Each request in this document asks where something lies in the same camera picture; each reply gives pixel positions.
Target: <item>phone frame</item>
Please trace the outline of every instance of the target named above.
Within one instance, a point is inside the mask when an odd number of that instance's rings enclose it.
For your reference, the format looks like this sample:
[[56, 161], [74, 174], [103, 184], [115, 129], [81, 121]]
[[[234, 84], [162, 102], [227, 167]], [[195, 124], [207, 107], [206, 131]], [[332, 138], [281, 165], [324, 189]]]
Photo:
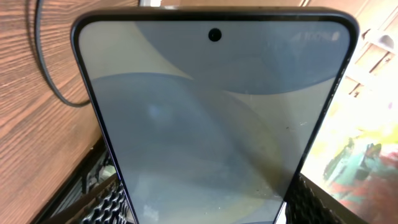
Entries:
[[[90, 78], [86, 71], [86, 67], [79, 48], [79, 35], [81, 30], [87, 24], [98, 21], [329, 21], [337, 22], [345, 26], [349, 32], [350, 42], [347, 53], [341, 64], [339, 72], [330, 88], [330, 92], [326, 98], [323, 108], [320, 112], [315, 127], [308, 140], [307, 146], [300, 158], [296, 171], [289, 183], [289, 187], [284, 195], [284, 201], [292, 191], [292, 183], [299, 177], [301, 168], [307, 158], [308, 152], [315, 140], [317, 133], [325, 119], [326, 112], [330, 106], [332, 98], [338, 89], [340, 81], [344, 76], [344, 72], [353, 56], [359, 37], [359, 25], [356, 20], [349, 14], [334, 9], [322, 7], [124, 7], [115, 9], [105, 9], [86, 13], [73, 23], [71, 29], [72, 50], [80, 69], [83, 82], [86, 86], [88, 96], [93, 105], [94, 112], [101, 127], [105, 143], [108, 147], [111, 158], [114, 162], [116, 172], [120, 181], [125, 185], [123, 174], [120, 170], [118, 160], [113, 151], [113, 147], [101, 115], [98, 102], [96, 100]], [[127, 201], [132, 211], [134, 221], [139, 224], [139, 220], [134, 210], [134, 206], [129, 196], [127, 188], [124, 188], [127, 195]], [[280, 215], [283, 206], [281, 203], [279, 210], [273, 220], [273, 223]]]

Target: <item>smartphone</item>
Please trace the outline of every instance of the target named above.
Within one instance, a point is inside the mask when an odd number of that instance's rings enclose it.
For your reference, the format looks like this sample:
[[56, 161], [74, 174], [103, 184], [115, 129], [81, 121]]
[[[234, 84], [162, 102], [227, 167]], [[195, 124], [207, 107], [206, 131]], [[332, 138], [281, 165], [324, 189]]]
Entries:
[[72, 47], [136, 223], [274, 222], [357, 40], [320, 8], [81, 16]]

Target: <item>wooden surface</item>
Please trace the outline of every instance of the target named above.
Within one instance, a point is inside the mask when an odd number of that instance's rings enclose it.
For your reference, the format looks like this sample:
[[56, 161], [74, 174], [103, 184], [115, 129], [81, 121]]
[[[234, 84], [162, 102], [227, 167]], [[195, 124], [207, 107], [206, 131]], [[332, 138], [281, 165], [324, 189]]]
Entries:
[[[87, 99], [69, 35], [74, 19], [135, 0], [44, 1], [42, 45], [51, 76], [72, 101]], [[34, 1], [29, 1], [32, 25]], [[100, 138], [91, 105], [67, 107], [37, 69], [25, 24], [26, 2], [0, 0], [0, 223], [29, 223]]]

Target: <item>black cable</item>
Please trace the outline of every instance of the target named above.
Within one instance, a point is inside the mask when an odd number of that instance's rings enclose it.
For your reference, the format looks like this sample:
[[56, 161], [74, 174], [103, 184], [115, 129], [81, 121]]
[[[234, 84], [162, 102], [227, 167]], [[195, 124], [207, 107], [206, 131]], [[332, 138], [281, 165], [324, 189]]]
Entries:
[[54, 82], [52, 81], [52, 78], [49, 74], [49, 71], [47, 70], [47, 66], [45, 65], [44, 62], [44, 57], [43, 57], [43, 50], [42, 50], [42, 44], [40, 42], [40, 19], [42, 15], [42, 8], [43, 8], [43, 1], [44, 0], [36, 0], [36, 8], [35, 8], [35, 15], [34, 15], [34, 42], [35, 42], [35, 51], [36, 51], [36, 56], [37, 56], [37, 66], [39, 67], [40, 71], [42, 72], [42, 75], [51, 88], [51, 90], [54, 92], [54, 94], [62, 101], [62, 103], [65, 103], [68, 106], [72, 106], [74, 108], [81, 108], [83, 106], [86, 106], [90, 104], [90, 101], [83, 101], [81, 103], [72, 103], [71, 101], [68, 101], [63, 95], [60, 93], [59, 89], [57, 86], [55, 86]]

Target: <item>wood grain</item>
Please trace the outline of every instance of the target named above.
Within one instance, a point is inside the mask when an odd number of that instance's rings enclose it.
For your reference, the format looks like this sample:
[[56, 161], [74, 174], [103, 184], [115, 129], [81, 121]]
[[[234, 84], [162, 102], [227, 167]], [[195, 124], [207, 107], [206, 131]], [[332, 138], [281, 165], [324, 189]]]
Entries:
[[[34, 1], [0, 2], [0, 223], [29, 223], [101, 133], [91, 106], [63, 105], [39, 72], [29, 45]], [[125, 0], [46, 0], [42, 46], [50, 74], [71, 101], [87, 99], [70, 47], [75, 18]]]
[[162, 0], [162, 6], [299, 6], [302, 0]]

